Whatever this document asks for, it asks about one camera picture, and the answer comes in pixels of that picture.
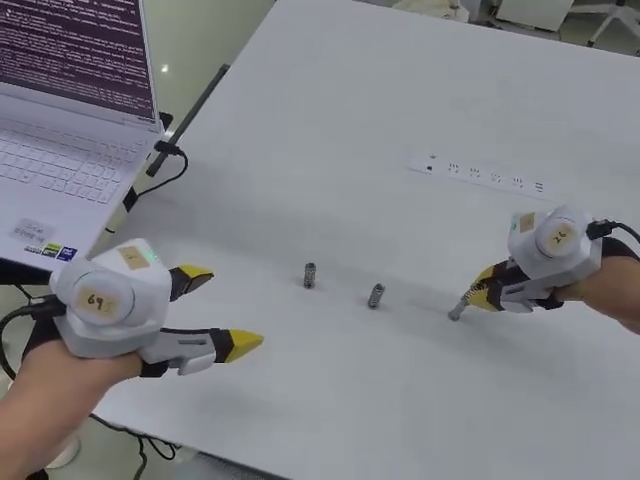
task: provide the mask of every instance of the cable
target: cable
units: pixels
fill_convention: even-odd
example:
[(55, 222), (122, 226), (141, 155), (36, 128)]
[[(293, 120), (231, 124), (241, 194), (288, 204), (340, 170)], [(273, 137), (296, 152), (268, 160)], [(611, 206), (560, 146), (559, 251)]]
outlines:
[(27, 305), (20, 307), (13, 312), (7, 313), (2, 320), (0, 320), (0, 367), (2, 367), (2, 370), (4, 370), (4, 373), (7, 374), (11, 381), (16, 379), (16, 371), (9, 363), (7, 354), (5, 353), (4, 348), (2, 348), (2, 336), (5, 329), (12, 321), (19, 317), (26, 317), (27, 315), (30, 315), (32, 311), (33, 307), (31, 305)]
[(133, 480), (140, 480), (142, 478), (142, 473), (147, 468), (147, 463), (149, 463), (149, 458), (147, 454), (144, 453), (144, 442), (142, 441), (142, 437), (136, 437), (138, 439), (138, 455), (142, 459), (136, 474), (133, 476)]
[(174, 444), (169, 443), (169, 442), (165, 442), (164, 440), (158, 440), (159, 442), (165, 444), (167, 447), (169, 447), (169, 451), (171, 452), (169, 455), (166, 455), (164, 452), (162, 452), (162, 450), (160, 450), (158, 448), (158, 446), (155, 444), (155, 440), (151, 437), (147, 437), (147, 441), (149, 442), (149, 445), (151, 445), (151, 448), (153, 448), (156, 453), (158, 454), (158, 456), (168, 462), (170, 462), (171, 460), (175, 460), (176, 458), (176, 447)]
[(619, 228), (620, 230), (624, 230), (629, 235), (631, 235), (636, 242), (640, 244), (640, 234), (636, 232), (629, 225), (620, 222), (612, 222), (611, 220), (598, 220), (595, 222), (591, 222), (587, 226), (587, 237), (590, 240), (596, 240), (598, 238), (606, 237), (607, 235), (611, 235), (613, 230)]
[(638, 234), (638, 232), (636, 232), (629, 225), (625, 225), (624, 223), (615, 222), (615, 226), (616, 226), (616, 228), (619, 228), (620, 230), (624, 230), (625, 232), (627, 232), (629, 235), (631, 235), (636, 240), (636, 242), (640, 243), (640, 235)]
[(182, 149), (180, 147), (178, 147), (177, 145), (172, 145), (168, 142), (163, 142), (160, 141), (158, 143), (156, 143), (155, 149), (160, 152), (160, 153), (167, 153), (169, 155), (175, 155), (175, 156), (180, 156), (184, 159), (184, 166), (182, 167), (182, 170), (180, 171), (180, 173), (178, 173), (177, 175), (168, 178), (167, 180), (160, 182), (159, 184), (150, 187), (146, 190), (144, 190), (143, 192), (138, 194), (138, 198), (140, 198), (143, 195), (146, 195), (148, 193), (151, 192), (155, 192), (156, 190), (158, 190), (159, 188), (164, 187), (165, 185), (171, 183), (171, 182), (175, 182), (176, 180), (178, 180), (180, 177), (182, 177), (185, 173), (187, 173), (187, 170), (189, 169), (189, 157), (187, 157), (187, 154), (184, 153), (182, 151)]

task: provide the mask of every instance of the power strip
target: power strip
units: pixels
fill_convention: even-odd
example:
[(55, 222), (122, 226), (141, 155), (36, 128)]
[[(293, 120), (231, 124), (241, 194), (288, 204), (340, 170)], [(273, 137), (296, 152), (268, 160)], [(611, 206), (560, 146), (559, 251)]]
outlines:
[(532, 181), (520, 175), (509, 175), (437, 155), (416, 156), (409, 163), (408, 168), (433, 177), (448, 178), (538, 200), (553, 201), (551, 189), (546, 182)]

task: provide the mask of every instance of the metal spring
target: metal spring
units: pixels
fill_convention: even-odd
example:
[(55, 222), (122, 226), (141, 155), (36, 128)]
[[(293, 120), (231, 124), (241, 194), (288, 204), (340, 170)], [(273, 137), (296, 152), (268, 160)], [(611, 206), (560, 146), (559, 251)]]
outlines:
[(454, 322), (460, 320), (460, 315), (462, 315), (462, 312), (464, 311), (464, 309), (469, 306), (469, 299), (474, 294), (485, 289), (486, 286), (487, 286), (486, 283), (482, 280), (471, 285), (469, 287), (469, 290), (464, 292), (464, 295), (462, 295), (462, 298), (460, 298), (460, 301), (458, 302), (458, 304), (453, 308), (453, 310), (451, 310), (447, 314), (447, 316), (449, 317), (449, 320), (453, 320)]
[(381, 283), (377, 283), (373, 290), (371, 291), (371, 295), (369, 295), (369, 301), (367, 302), (367, 306), (372, 310), (378, 308), (380, 304), (380, 299), (382, 298), (382, 294), (384, 293), (385, 288)]
[(304, 288), (313, 288), (316, 285), (316, 264), (307, 263), (304, 267)]

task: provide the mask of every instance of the yellow finger tip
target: yellow finger tip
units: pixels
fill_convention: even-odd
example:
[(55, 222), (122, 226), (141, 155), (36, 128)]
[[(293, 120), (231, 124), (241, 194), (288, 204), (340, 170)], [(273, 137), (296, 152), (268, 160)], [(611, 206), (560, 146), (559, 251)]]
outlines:
[(229, 356), (225, 360), (225, 363), (233, 362), (240, 357), (243, 357), (252, 350), (255, 350), (262, 342), (264, 337), (257, 333), (247, 332), (245, 330), (230, 330), (231, 339), (233, 340), (233, 349)]

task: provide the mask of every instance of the hand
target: hand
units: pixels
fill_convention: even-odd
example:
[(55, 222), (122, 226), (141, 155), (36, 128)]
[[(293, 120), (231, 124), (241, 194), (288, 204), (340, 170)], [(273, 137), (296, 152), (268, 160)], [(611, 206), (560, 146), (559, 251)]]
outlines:
[(0, 400), (0, 479), (24, 479), (44, 468), (109, 388), (141, 371), (142, 359), (135, 353), (81, 359), (61, 340), (28, 351)]
[(568, 287), (560, 288), (560, 300), (583, 301), (597, 312), (617, 320), (640, 335), (640, 262), (634, 257), (607, 257), (600, 270)]

